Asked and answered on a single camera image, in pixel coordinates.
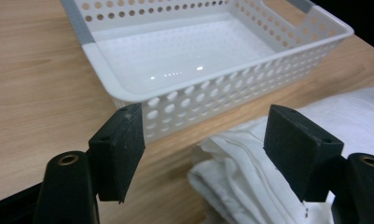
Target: white cloth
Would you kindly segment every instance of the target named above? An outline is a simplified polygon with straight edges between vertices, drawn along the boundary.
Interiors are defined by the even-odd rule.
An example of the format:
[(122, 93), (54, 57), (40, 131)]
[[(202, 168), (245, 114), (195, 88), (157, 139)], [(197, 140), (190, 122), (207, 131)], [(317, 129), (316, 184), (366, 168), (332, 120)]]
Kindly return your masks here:
[[(299, 110), (344, 144), (342, 155), (374, 155), (374, 88)], [(192, 150), (192, 187), (214, 210), (205, 223), (332, 223), (330, 203), (301, 203), (263, 150), (267, 117), (213, 135)]]

